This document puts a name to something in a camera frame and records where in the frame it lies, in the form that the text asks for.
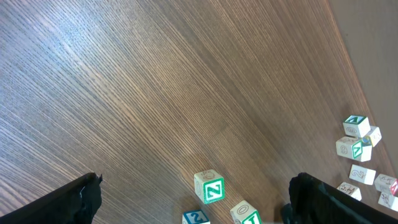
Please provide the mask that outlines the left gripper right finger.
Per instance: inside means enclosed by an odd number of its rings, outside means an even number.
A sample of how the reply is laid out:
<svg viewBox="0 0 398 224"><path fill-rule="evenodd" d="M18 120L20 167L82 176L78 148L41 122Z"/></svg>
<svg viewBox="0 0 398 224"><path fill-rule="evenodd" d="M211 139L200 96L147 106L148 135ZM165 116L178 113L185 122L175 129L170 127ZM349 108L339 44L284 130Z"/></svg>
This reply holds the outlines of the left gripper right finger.
<svg viewBox="0 0 398 224"><path fill-rule="evenodd" d="M290 202L281 208L288 224L397 224L386 215L302 172L289 182Z"/></svg>

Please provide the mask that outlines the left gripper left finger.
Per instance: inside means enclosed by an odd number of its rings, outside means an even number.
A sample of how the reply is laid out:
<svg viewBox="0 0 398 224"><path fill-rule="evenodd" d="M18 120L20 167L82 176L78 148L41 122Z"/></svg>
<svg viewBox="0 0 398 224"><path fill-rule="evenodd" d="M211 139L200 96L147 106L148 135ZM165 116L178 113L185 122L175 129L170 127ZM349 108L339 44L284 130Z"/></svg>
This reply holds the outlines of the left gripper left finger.
<svg viewBox="0 0 398 224"><path fill-rule="evenodd" d="M1 217L1 223L91 224L102 204L100 183L94 172Z"/></svg>

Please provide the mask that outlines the green J letter block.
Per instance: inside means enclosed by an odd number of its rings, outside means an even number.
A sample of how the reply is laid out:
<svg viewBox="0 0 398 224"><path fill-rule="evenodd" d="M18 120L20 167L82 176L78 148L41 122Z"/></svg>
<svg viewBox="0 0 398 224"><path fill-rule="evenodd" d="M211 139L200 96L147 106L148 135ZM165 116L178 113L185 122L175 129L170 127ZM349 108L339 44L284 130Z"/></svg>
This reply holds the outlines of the green J letter block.
<svg viewBox="0 0 398 224"><path fill-rule="evenodd" d="M259 212L247 201L243 200L231 210L234 224L261 224Z"/></svg>

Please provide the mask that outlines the green Z block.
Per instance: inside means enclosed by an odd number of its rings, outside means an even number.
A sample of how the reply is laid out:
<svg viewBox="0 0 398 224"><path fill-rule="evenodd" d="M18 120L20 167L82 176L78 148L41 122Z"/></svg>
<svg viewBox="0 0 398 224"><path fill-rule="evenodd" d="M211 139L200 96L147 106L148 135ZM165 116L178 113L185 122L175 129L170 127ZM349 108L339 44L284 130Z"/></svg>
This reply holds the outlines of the green Z block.
<svg viewBox="0 0 398 224"><path fill-rule="evenodd" d="M204 204L225 198L224 177L210 169L194 174L195 193Z"/></svg>
<svg viewBox="0 0 398 224"><path fill-rule="evenodd" d="M348 159L359 162L371 160L372 145L365 144L358 138L345 136L336 141L336 153Z"/></svg>

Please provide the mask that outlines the red sided picture block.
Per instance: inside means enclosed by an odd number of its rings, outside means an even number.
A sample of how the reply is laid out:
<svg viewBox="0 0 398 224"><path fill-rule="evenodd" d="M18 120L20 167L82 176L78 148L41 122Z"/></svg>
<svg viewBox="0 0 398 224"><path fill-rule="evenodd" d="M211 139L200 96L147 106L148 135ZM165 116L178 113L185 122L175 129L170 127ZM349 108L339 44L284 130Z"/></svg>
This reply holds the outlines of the red sided picture block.
<svg viewBox="0 0 398 224"><path fill-rule="evenodd" d="M192 210L183 213L182 224L210 224L210 219L202 210Z"/></svg>

